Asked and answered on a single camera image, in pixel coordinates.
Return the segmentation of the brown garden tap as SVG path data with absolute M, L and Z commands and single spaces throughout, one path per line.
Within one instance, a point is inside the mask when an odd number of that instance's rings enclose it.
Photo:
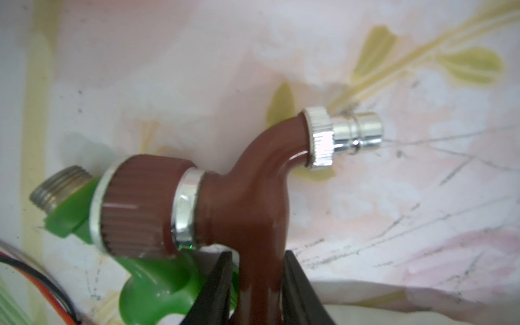
M 372 112 L 332 117 L 310 107 L 270 127 L 221 175 L 192 161 L 140 154 L 100 178 L 89 212 L 94 245 L 114 257 L 157 259 L 219 244 L 239 254 L 236 324 L 280 324 L 288 174 L 325 169 L 337 154 L 378 148 Z

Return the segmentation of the cream cloth soil bag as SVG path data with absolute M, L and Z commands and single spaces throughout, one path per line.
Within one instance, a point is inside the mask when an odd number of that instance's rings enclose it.
M 446 291 L 374 282 L 312 284 L 336 324 L 518 324 L 519 289 Z

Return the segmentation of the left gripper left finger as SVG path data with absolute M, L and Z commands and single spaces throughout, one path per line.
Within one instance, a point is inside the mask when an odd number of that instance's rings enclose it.
M 227 325 L 233 283 L 232 253 L 219 256 L 199 296 L 181 325 Z

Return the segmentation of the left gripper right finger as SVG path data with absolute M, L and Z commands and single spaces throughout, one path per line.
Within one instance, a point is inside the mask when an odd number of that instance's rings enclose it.
M 287 325 L 335 324 L 290 250 L 284 254 L 282 312 Z

